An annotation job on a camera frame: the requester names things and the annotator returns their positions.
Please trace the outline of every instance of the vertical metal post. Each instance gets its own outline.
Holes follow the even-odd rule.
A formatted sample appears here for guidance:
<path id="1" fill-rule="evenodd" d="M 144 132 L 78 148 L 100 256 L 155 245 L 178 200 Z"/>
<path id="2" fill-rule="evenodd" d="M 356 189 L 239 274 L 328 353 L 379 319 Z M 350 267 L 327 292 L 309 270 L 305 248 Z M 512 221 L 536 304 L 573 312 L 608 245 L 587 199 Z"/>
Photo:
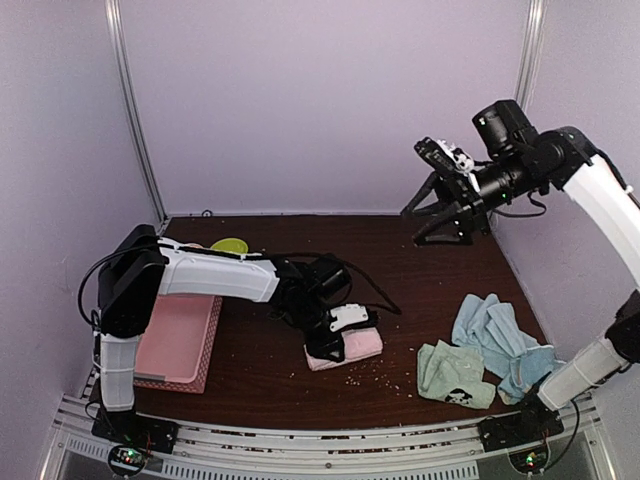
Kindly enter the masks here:
<path id="1" fill-rule="evenodd" d="M 107 10 L 107 25 L 109 27 L 109 34 L 111 35 L 111 42 L 113 43 L 118 72 L 120 74 L 120 84 L 122 86 L 122 94 L 124 96 L 129 129 L 131 130 L 131 137 L 133 139 L 136 157 L 140 164 L 144 183 L 147 187 L 147 192 L 151 197 L 151 203 L 153 204 L 157 220 L 159 223 L 162 223 L 167 219 L 167 212 L 164 209 L 160 191 L 158 189 L 158 183 L 156 182 L 153 174 L 147 144 L 145 143 L 142 125 L 140 124 L 140 115 L 138 113 L 138 107 L 133 92 L 131 72 L 129 70 L 127 51 L 124 43 L 124 33 L 122 31 L 120 0 L 105 0 L 105 7 Z"/>
<path id="2" fill-rule="evenodd" d="M 540 63 L 542 28 L 546 7 L 547 0 L 529 1 L 529 16 L 522 45 L 520 72 L 518 73 L 515 92 L 516 101 L 525 111 L 531 102 L 535 77 Z"/>

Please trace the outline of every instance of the folded pink cloth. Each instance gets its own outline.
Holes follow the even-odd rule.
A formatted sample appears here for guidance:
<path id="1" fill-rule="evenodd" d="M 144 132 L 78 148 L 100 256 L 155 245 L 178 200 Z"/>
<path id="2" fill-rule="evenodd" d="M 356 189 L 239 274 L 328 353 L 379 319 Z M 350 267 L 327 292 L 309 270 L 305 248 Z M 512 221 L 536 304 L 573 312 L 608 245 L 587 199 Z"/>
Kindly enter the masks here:
<path id="1" fill-rule="evenodd" d="M 348 363 L 364 360 L 382 353 L 382 339 L 375 328 L 363 328 L 362 330 L 348 330 L 342 333 L 344 339 L 344 362 L 332 362 L 310 356 L 305 347 L 307 364 L 314 372 L 339 367 Z"/>

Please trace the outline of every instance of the towel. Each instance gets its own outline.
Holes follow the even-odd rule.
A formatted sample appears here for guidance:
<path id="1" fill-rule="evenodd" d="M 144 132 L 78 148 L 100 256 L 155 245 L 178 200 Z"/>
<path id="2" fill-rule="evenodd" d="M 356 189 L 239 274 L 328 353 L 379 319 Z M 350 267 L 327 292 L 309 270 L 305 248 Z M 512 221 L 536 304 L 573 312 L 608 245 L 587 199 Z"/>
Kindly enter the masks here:
<path id="1" fill-rule="evenodd" d="M 443 341 L 418 351 L 418 394 L 429 400 L 489 408 L 495 387 L 482 381 L 484 363 L 473 349 L 451 347 Z"/>
<path id="2" fill-rule="evenodd" d="M 305 347 L 304 353 L 307 357 L 307 365 L 309 365 L 309 368 L 314 372 L 318 370 L 327 370 L 328 368 L 335 368 L 341 365 L 358 362 L 365 358 L 380 355 L 382 353 L 382 338 L 380 338 L 380 334 L 376 328 L 347 330 L 346 332 L 342 332 L 342 338 L 344 340 L 345 355 L 343 362 L 338 363 L 332 362 L 331 360 L 312 357 L 307 353 L 307 349 Z"/>
<path id="3" fill-rule="evenodd" d="M 540 346 L 520 331 L 510 303 L 497 295 L 467 295 L 453 325 L 452 343 L 475 349 L 490 372 L 502 378 L 498 394 L 507 405 L 522 400 L 542 377 L 562 365 L 552 345 Z"/>

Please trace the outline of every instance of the blue towel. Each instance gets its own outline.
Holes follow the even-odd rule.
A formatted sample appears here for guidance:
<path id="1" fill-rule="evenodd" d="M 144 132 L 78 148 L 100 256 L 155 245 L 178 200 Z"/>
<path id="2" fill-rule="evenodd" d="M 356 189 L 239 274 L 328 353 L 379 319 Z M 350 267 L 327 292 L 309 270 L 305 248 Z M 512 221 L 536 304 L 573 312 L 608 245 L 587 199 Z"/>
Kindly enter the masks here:
<path id="1" fill-rule="evenodd" d="M 552 345 L 540 346 L 520 331 L 510 303 L 495 294 L 485 300 L 467 295 L 453 325 L 452 343 L 476 349 L 487 370 L 502 378 L 498 394 L 507 405 L 522 400 L 546 374 L 562 365 Z"/>

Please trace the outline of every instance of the dark wood surface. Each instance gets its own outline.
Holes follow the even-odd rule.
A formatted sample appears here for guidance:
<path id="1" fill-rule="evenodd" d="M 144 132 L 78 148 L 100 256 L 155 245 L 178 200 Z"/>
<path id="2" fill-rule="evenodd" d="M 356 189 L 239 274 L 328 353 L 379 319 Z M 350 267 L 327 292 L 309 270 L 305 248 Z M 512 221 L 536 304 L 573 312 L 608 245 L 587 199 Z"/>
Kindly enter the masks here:
<path id="1" fill-rule="evenodd" d="M 382 355 L 311 372 L 300 332 L 267 318 L 269 307 L 226 298 L 203 395 L 136 389 L 141 413 L 222 425 L 341 429 L 430 424 L 508 411 L 496 395 L 489 410 L 425 400 L 416 391 L 416 354 L 423 343 L 451 343 L 467 293 L 495 292 L 511 302 L 522 330 L 545 341 L 513 272 L 492 237 L 473 247 L 416 248 L 420 225 L 398 217 L 180 218 L 166 236 L 209 246 L 235 236 L 252 251 L 332 252 L 365 269 L 403 309 L 382 312 Z M 354 302 L 378 301 L 355 279 Z M 497 379 L 486 374 L 486 380 Z"/>

